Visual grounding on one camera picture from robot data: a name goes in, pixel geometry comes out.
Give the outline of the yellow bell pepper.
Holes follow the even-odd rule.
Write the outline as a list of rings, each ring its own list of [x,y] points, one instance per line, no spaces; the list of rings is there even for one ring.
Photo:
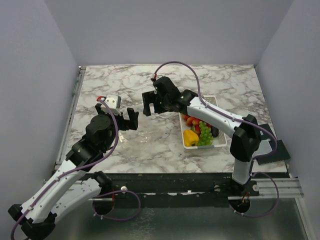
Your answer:
[[[198,145],[199,136],[191,129],[187,129],[183,132],[183,142],[186,147],[195,147]]]

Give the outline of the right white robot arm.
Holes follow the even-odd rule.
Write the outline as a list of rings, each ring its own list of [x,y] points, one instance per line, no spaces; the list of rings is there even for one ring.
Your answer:
[[[253,115],[243,117],[223,110],[191,90],[179,91],[168,77],[153,82],[154,90],[144,92],[143,114],[151,115],[150,104],[156,114],[176,112],[209,123],[231,138],[230,153],[234,157],[234,169],[229,189],[240,196],[248,189],[252,160],[272,151],[270,143],[262,139],[261,128]]]

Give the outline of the clear zip top bag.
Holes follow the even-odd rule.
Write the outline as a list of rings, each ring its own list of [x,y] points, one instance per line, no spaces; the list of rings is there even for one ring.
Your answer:
[[[152,137],[152,132],[147,128],[139,128],[138,130],[127,130],[119,132],[119,142],[126,143],[146,143]]]

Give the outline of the black foam pad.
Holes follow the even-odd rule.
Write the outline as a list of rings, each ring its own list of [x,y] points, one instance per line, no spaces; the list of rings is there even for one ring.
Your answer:
[[[291,159],[291,156],[282,140],[278,139],[277,144],[275,144],[275,141],[270,137],[270,135],[262,130],[260,130],[260,139],[261,141],[269,139],[270,146],[272,147],[272,152],[268,154],[255,154],[256,161],[260,166],[281,161],[289,161]]]

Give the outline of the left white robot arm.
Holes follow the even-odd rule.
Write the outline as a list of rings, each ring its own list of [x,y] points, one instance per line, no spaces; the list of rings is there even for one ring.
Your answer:
[[[106,104],[95,105],[97,115],[85,128],[85,134],[67,153],[59,169],[28,201],[13,204],[8,213],[28,240],[44,240],[68,212],[94,197],[106,197],[114,190],[112,180],[102,171],[92,174],[79,188],[70,190],[97,163],[114,151],[119,131],[137,130],[139,113],[127,108],[123,113]]]

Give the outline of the white plastic basket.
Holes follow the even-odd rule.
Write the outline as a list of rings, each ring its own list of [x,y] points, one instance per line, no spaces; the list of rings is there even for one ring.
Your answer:
[[[191,121],[188,121],[188,118],[187,115],[182,113],[179,115],[182,145],[185,149],[213,149],[227,145],[226,135],[222,131],[217,130],[202,120],[193,120],[193,118],[191,118]],[[200,145],[186,145],[184,132],[188,130],[198,135]]]

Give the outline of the aluminium rail frame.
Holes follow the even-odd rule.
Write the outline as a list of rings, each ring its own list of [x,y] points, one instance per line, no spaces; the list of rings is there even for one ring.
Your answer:
[[[105,103],[105,100],[106,100],[106,96],[107,95],[105,95],[105,96],[100,96],[98,99],[97,99],[97,104],[105,104],[107,107],[108,107],[108,105]],[[144,116],[144,114],[143,114],[143,109],[144,109],[144,103],[142,103],[142,104],[140,104],[140,105],[137,105],[137,106],[135,106],[135,107],[133,107],[133,109],[134,109],[134,111],[135,112],[139,112],[139,115],[138,115],[138,128],[137,128],[137,130],[138,129],[141,129],[141,117],[142,116]],[[151,111],[151,113],[155,113],[155,110],[154,110],[154,106],[153,106],[153,104],[150,104],[150,111]],[[263,130],[263,132],[265,132],[265,133],[267,133],[268,134],[268,130],[267,129],[265,129],[265,128],[263,128],[261,125],[258,125],[258,126],[260,126]],[[117,147],[117,145],[119,144],[119,132],[118,132],[118,142],[117,142],[117,144],[116,144],[116,146],[115,146],[115,149],[116,149],[116,147]],[[83,129],[83,135],[86,133],[86,127]],[[251,161],[251,165],[253,164],[253,161],[256,159],[257,157],[254,157],[253,158],[253,160]],[[84,176],[84,177],[82,177],[80,180],[78,180],[78,181],[76,181],[73,185],[72,185],[72,187],[70,187],[70,190],[71,191],[73,191],[74,189],[77,189],[77,188],[79,188],[79,187],[81,187],[82,186],[82,183],[83,183],[83,181],[84,180],[86,180],[86,179],[88,179],[89,177],[91,177],[92,175],[93,175],[93,173],[95,173],[95,172],[91,172],[91,170]],[[266,173],[262,173],[262,177],[261,178],[258,178],[258,176],[257,176],[257,173],[253,173],[252,172],[252,170],[251,170],[251,172],[250,172],[250,179],[249,179],[249,181],[250,180],[253,180],[253,181],[256,181],[256,185],[254,185],[254,187],[253,187],[253,189],[255,190],[255,191],[258,191],[258,193],[259,193],[259,195],[258,196],[252,196],[252,197],[249,197],[249,196],[246,196],[246,195],[244,195],[243,197],[242,197],[242,199],[235,199],[235,198],[231,198],[231,199],[229,199],[229,201],[228,202],[236,202],[236,201],[240,201],[241,203],[244,203],[244,202],[246,202],[246,201],[248,201],[249,199],[251,199],[251,198],[257,198],[257,197],[265,197],[265,198],[275,198],[275,199],[279,199],[279,198],[298,198],[298,197],[300,197],[301,196],[301,190],[299,189],[299,180],[298,179],[296,179],[296,178],[276,178],[276,179],[274,179],[274,178],[272,178],[272,177],[270,177],[268,174],[266,174]],[[113,190],[112,191],[112,193],[105,193],[105,194],[100,194],[99,196],[96,196],[96,197],[92,197],[95,201],[97,201],[97,200],[99,200],[99,199],[101,199],[101,198],[103,198],[103,197],[105,197],[105,196],[113,196],[113,195],[116,195],[116,194],[120,194],[120,193],[130,193],[130,194],[133,194],[134,196],[136,195],[136,193],[135,192],[133,192],[133,191],[129,191],[128,190],[128,188],[127,187],[125,187],[125,186],[122,186],[119,190]]]

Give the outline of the green grape bunch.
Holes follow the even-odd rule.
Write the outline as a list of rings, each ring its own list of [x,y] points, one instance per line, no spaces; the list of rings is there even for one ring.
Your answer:
[[[206,122],[199,122],[199,141],[198,146],[211,146],[213,143],[213,136],[211,133],[211,127],[208,126]]]

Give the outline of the red strawberry pile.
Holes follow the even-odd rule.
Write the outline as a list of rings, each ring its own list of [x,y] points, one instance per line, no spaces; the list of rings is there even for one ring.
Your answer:
[[[189,115],[181,114],[181,119],[184,121],[184,124],[186,127],[189,127],[193,132],[195,132],[197,135],[200,135],[200,127],[199,122],[205,122],[203,120],[200,120],[199,118],[192,117]]]

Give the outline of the purple eggplant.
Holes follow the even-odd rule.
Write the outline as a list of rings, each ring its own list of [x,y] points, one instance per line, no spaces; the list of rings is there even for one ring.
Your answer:
[[[219,129],[212,126],[211,127],[211,134],[212,134],[213,138],[217,138],[219,136]]]

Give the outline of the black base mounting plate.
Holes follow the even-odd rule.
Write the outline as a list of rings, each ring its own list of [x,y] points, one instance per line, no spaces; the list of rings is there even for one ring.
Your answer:
[[[245,186],[232,181],[231,173],[109,173],[114,190],[125,186],[130,193],[117,193],[117,209],[142,208],[227,208],[229,200],[257,197],[256,181]]]

